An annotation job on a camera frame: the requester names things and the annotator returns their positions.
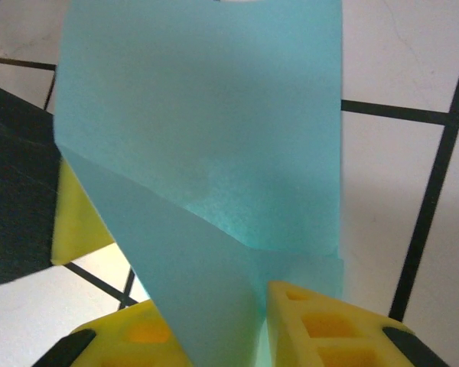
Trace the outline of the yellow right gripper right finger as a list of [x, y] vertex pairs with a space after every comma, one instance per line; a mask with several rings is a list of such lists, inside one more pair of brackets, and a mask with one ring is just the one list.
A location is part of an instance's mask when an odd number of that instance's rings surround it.
[[266, 311], [272, 367], [450, 367], [403, 323], [288, 282]]

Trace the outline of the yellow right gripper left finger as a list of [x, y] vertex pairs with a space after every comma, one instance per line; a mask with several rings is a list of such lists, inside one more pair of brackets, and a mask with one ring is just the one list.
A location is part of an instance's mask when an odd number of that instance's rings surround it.
[[146, 300], [78, 326], [34, 367], [193, 367], [155, 303]]

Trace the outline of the light blue paper sheet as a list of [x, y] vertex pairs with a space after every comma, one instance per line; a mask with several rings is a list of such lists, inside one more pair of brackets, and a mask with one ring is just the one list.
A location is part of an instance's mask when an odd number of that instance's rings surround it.
[[338, 297], [341, 0], [71, 0], [58, 148], [194, 367], [271, 367], [265, 294]]

